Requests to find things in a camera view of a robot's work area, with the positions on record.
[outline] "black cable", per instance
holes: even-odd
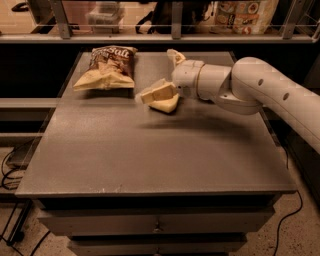
[[[3,231],[2,231],[2,234],[1,234],[1,236],[0,236],[0,242],[1,242],[1,240],[5,241],[5,243],[7,244],[7,246],[10,246],[13,250],[15,250],[15,251],[16,251],[17,253],[19,253],[21,256],[23,256],[23,254],[22,254],[17,248],[13,247],[12,245],[9,245],[9,244],[8,244],[8,241],[3,237],[4,234],[5,234],[6,231],[7,231],[7,228],[8,228],[8,226],[9,226],[9,223],[10,223],[10,221],[11,221],[11,219],[12,219],[12,217],[13,217],[13,214],[14,214],[14,212],[16,211],[17,207],[18,207],[18,203],[15,203],[15,205],[14,205],[12,211],[11,211],[11,214],[10,214],[10,216],[9,216],[9,219],[8,219],[8,221],[7,221],[4,229],[3,229]]]
[[[13,172],[16,172],[16,171],[19,171],[18,168],[15,168],[15,169],[11,169],[8,173],[5,173],[4,172],[4,163],[5,161],[11,156],[11,154],[13,154],[14,152],[16,152],[19,148],[25,146],[26,144],[30,143],[34,141],[34,139],[32,140],[29,140],[23,144],[21,144],[20,146],[14,148],[13,150],[11,150],[2,160],[2,163],[1,163],[1,172],[2,172],[2,175],[3,175],[3,178],[1,180],[1,185],[0,185],[0,188],[3,187],[4,189],[6,190],[14,190],[14,189],[17,189],[18,188],[18,185],[20,183],[20,181],[12,181],[12,182],[8,182],[8,183],[5,183],[6,179],[9,179],[9,180],[17,180],[17,179],[22,179],[22,176],[21,177],[9,177],[9,175]]]
[[[3,241],[5,241],[7,243],[7,246],[11,247],[13,250],[15,250],[17,253],[20,254],[20,256],[24,256],[17,248],[15,248],[13,245],[9,245],[8,241],[4,238],[2,238]]]
[[[289,154],[288,154],[288,152],[287,152],[287,150],[286,150],[285,148],[283,148],[283,149],[284,149],[285,152],[286,152],[286,156],[287,156],[287,169],[289,169]],[[300,212],[301,209],[302,209],[302,207],[303,207],[303,200],[302,200],[302,197],[301,197],[301,194],[300,194],[299,190],[297,190],[297,193],[298,193],[299,199],[300,199],[300,206],[299,206],[299,208],[298,208],[297,210],[295,210],[295,211],[292,212],[292,213],[287,214],[286,216],[284,216],[284,217],[280,220],[280,222],[279,222],[279,224],[278,224],[278,228],[277,228],[276,246],[275,246],[275,250],[274,250],[273,256],[276,256],[277,251],[278,251],[278,248],[279,248],[280,228],[281,228],[282,222],[283,222],[285,219],[287,219],[288,217],[290,217],[290,216],[292,216],[292,215],[295,215],[295,214],[297,214],[298,212]]]
[[[9,216],[9,219],[8,219],[6,225],[4,226],[3,230],[2,230],[2,233],[1,233],[1,236],[0,236],[0,242],[1,242],[2,239],[4,240],[4,237],[3,237],[3,236],[4,236],[4,233],[6,233],[7,228],[8,228],[8,226],[9,226],[9,223],[10,223],[10,221],[11,221],[11,219],[12,219],[12,217],[13,217],[13,214],[14,214],[14,212],[16,211],[17,207],[18,207],[18,203],[15,203],[15,205],[14,205],[12,211],[11,211],[11,214],[10,214],[10,216]]]
[[[11,169],[10,171],[8,171],[8,172],[2,177],[0,187],[3,187],[3,188],[6,189],[6,190],[15,190],[15,189],[17,189],[18,186],[19,186],[19,184],[20,184],[20,180],[22,179],[22,176],[20,176],[20,177],[15,177],[15,178],[9,177],[10,174],[12,174],[12,173],[14,173],[14,172],[17,172],[17,171],[19,171],[18,168]],[[6,181],[7,179],[13,179],[13,180],[15,180],[15,181],[11,181],[11,182],[5,183],[5,181]]]
[[[44,234],[44,236],[40,239],[40,241],[37,243],[37,245],[34,247],[34,249],[32,250],[30,256],[33,256],[35,254],[35,252],[38,250],[38,248],[40,247],[41,243],[43,242],[44,239],[46,239],[46,237],[50,234],[50,230],[47,231],[47,233]]]

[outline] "speckled floor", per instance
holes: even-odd
[[[10,148],[0,148],[0,158],[4,157]],[[286,154],[283,149],[279,148],[284,161],[286,161]],[[320,210],[315,204],[310,192],[300,177],[300,173],[296,168],[294,161],[289,158],[288,171],[295,180],[301,197],[303,199],[303,207],[300,212],[290,216],[282,222],[279,233],[279,247],[278,256],[316,256],[320,255]],[[0,232],[5,227],[5,224],[10,216],[14,204],[0,203]],[[277,228],[280,220],[289,213],[294,212],[300,207],[299,195],[284,195],[275,204],[275,215],[256,233],[248,233],[248,242],[237,252],[230,253],[230,256],[266,256],[274,255]],[[16,214],[8,227],[4,238],[7,239],[10,230],[21,210],[19,205]],[[40,239],[48,231],[37,220],[38,209],[33,207],[24,226],[24,239],[21,242],[16,242],[14,247],[19,250],[18,253],[13,248],[8,247],[2,240],[0,242],[0,256],[18,256],[31,255],[33,249],[40,241]],[[40,247],[34,253],[35,256],[74,256],[74,254],[67,249],[68,239],[66,237],[57,237],[49,234],[41,243]]]

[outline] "snack bag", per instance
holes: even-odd
[[[264,34],[279,0],[219,1],[215,3],[212,33]]]
[[[89,69],[73,85],[74,91],[134,88],[134,47],[105,46],[94,48]]]

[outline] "metal frame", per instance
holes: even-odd
[[[171,35],[74,35],[68,23],[66,13],[63,8],[62,0],[50,0],[52,10],[59,29],[59,35],[27,34],[27,35],[1,35],[1,43],[132,43],[142,44],[170,43],[184,44],[190,43],[316,43],[320,35],[320,19],[316,25],[312,36],[306,34],[294,34],[296,25],[299,22],[305,4],[310,7],[312,0],[293,0],[286,20],[280,29],[279,35],[182,35],[181,17],[183,1],[172,1],[172,32]]]

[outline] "cabinet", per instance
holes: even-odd
[[[229,52],[184,54],[233,65]],[[136,53],[133,91],[75,92],[89,60],[75,63],[16,192],[77,255],[225,255],[296,191],[260,114],[183,99],[167,115],[138,102],[170,79],[165,53]]]

